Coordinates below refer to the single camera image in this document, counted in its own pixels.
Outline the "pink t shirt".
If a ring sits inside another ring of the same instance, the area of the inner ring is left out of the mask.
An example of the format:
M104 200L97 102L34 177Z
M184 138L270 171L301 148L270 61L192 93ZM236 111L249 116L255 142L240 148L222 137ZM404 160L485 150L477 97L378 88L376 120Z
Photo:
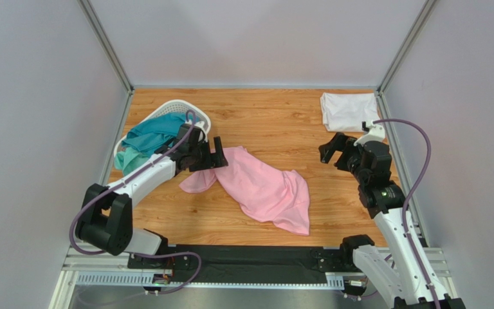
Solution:
M223 152L228 166L196 171L179 187L197 194L218 182L251 219L272 222L296 235L310 234L309 187L299 173L278 170L242 146L227 147Z

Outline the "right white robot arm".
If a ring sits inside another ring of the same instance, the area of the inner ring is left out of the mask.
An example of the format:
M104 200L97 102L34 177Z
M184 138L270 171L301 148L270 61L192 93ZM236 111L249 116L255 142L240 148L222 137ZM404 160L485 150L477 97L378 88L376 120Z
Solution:
M381 140L336 133L318 148L328 163L341 153L334 166L351 173L358 182L361 204L383 234L391 257L388 263L367 235L344 238L340 248L350 264L360 269L389 308L464 308L463 300L451 296L433 270L417 236L412 217L404 210L407 199L391 179L390 147Z

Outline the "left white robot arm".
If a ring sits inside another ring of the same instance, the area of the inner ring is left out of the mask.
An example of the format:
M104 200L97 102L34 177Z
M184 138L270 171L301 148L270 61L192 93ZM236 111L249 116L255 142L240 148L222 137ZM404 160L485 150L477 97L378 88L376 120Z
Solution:
M210 142L199 125L183 124L177 137L164 142L151 157L109 185L93 184L84 196L80 212L69 230L71 245L78 240L96 247L94 255L117 256L130 253L141 257L155 256L163 237L133 226L133 209L149 193L179 173L210 170L228 166L219 136Z

